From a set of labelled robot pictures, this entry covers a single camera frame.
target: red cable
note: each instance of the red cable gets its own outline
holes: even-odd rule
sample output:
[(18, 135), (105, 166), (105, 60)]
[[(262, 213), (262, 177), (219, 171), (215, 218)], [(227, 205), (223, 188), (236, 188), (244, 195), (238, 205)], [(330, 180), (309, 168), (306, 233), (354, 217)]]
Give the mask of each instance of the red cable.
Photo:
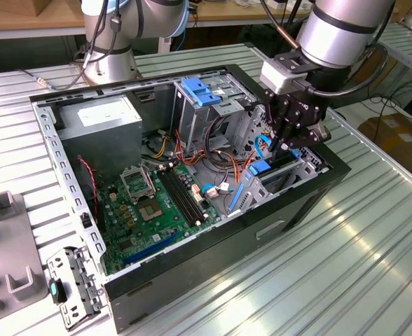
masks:
[(78, 161), (80, 161), (81, 163), (83, 163), (86, 167), (86, 169), (89, 172), (89, 175), (91, 176), (91, 181), (92, 181), (92, 187), (94, 189), (94, 202), (95, 202), (95, 217), (97, 218), (97, 208), (98, 208), (98, 203), (97, 203), (97, 186), (95, 185), (95, 179), (94, 179), (94, 174), (92, 173), (92, 169), (89, 166), (89, 164), (83, 160), (81, 157), (77, 158)]

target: yellow wire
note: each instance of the yellow wire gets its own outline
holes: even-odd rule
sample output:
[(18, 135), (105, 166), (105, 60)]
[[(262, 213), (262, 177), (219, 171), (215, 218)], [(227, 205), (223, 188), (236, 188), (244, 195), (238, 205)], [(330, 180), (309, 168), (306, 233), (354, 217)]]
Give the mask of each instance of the yellow wire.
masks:
[(166, 142), (166, 141), (167, 141), (167, 138), (164, 137), (163, 145), (161, 146), (161, 150), (158, 152), (158, 154), (155, 154), (155, 155), (153, 156), (154, 159), (158, 159), (158, 158), (160, 158), (161, 156), (163, 156), (164, 151), (165, 151), (165, 142)]

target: blue cable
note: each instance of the blue cable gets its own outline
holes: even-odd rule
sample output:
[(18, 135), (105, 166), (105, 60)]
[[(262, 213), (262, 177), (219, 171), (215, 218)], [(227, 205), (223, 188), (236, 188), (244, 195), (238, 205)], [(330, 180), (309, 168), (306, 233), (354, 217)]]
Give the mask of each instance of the blue cable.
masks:
[(180, 49), (180, 47), (183, 46), (184, 41), (186, 40), (186, 35), (187, 35), (187, 29), (185, 29), (183, 31), (183, 39), (181, 40), (181, 43), (177, 46), (177, 49), (175, 49), (175, 51), (178, 51)]
[(202, 194), (206, 193), (206, 191), (207, 191), (208, 189), (210, 189), (210, 188), (215, 188), (215, 185), (213, 185), (213, 184), (207, 184), (207, 185), (205, 185), (205, 186), (203, 187), (203, 189), (201, 190), (201, 193), (202, 193)]
[(263, 134), (256, 136), (256, 138), (254, 139), (254, 147), (256, 147), (257, 155), (261, 159), (263, 159), (262, 150), (259, 148), (259, 139), (265, 142), (267, 145), (271, 145), (271, 140), (268, 136), (263, 135)]

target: aluminum extrusion table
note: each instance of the aluminum extrusion table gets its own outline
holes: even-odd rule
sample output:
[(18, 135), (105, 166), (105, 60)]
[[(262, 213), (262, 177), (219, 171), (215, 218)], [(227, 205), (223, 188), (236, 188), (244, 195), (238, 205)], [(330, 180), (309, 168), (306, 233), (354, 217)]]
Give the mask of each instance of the aluminum extrusion table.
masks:
[[(402, 24), (389, 24), (379, 39), (388, 50), (388, 54), (412, 70), (412, 31)], [(397, 75), (400, 80), (404, 75)]]
[[(262, 60), (231, 45), (137, 63), (144, 76), (236, 63), (257, 79)], [(77, 68), (33, 72), (65, 85)], [(24, 195), (44, 265), (80, 241), (27, 98), (43, 92), (19, 72), (0, 73), (0, 190)], [(336, 114), (326, 124), (327, 145), (352, 168), (346, 179), (302, 224), (124, 335), (412, 335), (412, 176)], [(64, 335), (50, 296), (0, 320), (0, 335), (17, 333)], [(104, 308), (74, 333), (111, 335), (114, 325)]]

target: cardboard box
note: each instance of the cardboard box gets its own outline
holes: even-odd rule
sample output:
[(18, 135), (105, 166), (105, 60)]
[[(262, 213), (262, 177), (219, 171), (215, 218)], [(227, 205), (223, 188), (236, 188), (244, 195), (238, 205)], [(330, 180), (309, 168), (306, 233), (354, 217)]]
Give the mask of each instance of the cardboard box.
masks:
[[(373, 140), (378, 117), (368, 119), (359, 126), (359, 131)], [(376, 144), (401, 166), (412, 173), (412, 121), (395, 113), (384, 115), (380, 121)]]
[(38, 16), (52, 0), (0, 0), (0, 11)]

